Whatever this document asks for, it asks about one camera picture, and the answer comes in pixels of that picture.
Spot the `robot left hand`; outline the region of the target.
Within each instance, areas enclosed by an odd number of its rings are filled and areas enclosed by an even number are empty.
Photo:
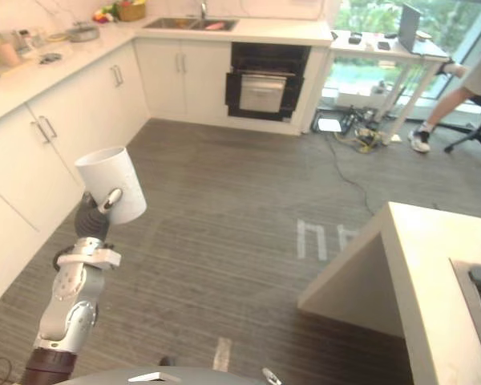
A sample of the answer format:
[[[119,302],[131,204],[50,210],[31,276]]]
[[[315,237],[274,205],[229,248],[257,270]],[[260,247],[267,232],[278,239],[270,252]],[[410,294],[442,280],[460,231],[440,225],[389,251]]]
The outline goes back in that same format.
[[[123,191],[120,188],[114,188],[100,203],[97,203],[90,192],[84,192],[74,220],[78,238],[92,237],[105,241],[111,224],[111,211],[120,202],[122,196]]]

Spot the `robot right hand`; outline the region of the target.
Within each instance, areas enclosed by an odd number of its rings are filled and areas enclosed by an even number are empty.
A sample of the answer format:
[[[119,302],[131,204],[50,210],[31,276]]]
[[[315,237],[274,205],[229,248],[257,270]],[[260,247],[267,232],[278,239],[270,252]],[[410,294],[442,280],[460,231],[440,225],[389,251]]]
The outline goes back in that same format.
[[[267,367],[262,368],[262,374],[271,385],[283,385],[283,382]]]

